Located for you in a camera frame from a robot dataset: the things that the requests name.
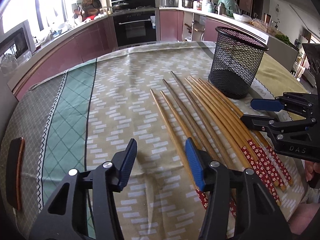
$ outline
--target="microwave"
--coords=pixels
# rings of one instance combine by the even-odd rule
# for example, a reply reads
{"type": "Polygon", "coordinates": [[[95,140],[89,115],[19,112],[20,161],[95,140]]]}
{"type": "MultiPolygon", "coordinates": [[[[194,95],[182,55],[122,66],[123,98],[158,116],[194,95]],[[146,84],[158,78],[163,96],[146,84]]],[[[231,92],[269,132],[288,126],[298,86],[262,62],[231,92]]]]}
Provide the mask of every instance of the microwave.
{"type": "Polygon", "coordinates": [[[24,61],[24,55],[29,51],[34,53],[36,46],[33,42],[28,20],[0,35],[0,57],[7,53],[15,55],[19,65],[24,61]]]}

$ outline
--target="smartphone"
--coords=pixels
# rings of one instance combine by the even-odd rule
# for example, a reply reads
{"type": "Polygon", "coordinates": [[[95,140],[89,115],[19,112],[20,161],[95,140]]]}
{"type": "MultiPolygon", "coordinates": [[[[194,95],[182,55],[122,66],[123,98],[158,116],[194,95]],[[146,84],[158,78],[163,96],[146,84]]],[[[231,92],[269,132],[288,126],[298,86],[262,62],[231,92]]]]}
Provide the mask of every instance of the smartphone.
{"type": "Polygon", "coordinates": [[[7,202],[18,211],[21,210],[20,173],[24,147],[25,140],[22,137],[11,141],[5,173],[7,202]]]}

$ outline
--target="human hand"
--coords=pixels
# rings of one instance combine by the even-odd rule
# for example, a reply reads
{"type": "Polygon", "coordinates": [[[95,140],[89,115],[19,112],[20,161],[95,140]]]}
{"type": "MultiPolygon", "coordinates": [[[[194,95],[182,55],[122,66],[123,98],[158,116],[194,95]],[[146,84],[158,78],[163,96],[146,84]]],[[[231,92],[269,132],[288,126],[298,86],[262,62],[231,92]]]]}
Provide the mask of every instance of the human hand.
{"type": "Polygon", "coordinates": [[[320,163],[305,161],[304,168],[306,170],[307,181],[312,180],[315,173],[320,173],[320,163]]]}

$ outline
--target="oven handle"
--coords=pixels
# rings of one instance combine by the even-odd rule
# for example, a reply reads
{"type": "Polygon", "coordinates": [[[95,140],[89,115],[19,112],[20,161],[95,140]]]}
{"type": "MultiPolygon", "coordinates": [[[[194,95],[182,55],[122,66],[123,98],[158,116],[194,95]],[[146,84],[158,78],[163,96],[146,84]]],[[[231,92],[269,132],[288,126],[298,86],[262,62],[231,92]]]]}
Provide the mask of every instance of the oven handle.
{"type": "Polygon", "coordinates": [[[132,21],[132,22],[126,22],[126,23],[119,23],[119,25],[128,24],[128,23],[137,23],[137,22],[151,22],[151,19],[138,20],[138,21],[132,21]]]}

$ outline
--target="black wire mesh cup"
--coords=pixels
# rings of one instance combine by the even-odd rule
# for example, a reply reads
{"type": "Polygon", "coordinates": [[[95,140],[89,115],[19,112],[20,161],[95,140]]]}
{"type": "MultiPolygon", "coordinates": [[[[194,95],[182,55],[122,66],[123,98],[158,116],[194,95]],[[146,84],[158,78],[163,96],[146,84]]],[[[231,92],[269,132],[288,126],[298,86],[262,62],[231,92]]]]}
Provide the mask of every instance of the black wire mesh cup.
{"type": "Polygon", "coordinates": [[[225,96],[244,98],[260,66],[263,53],[269,48],[241,31],[216,27],[218,39],[209,82],[225,96]]]}

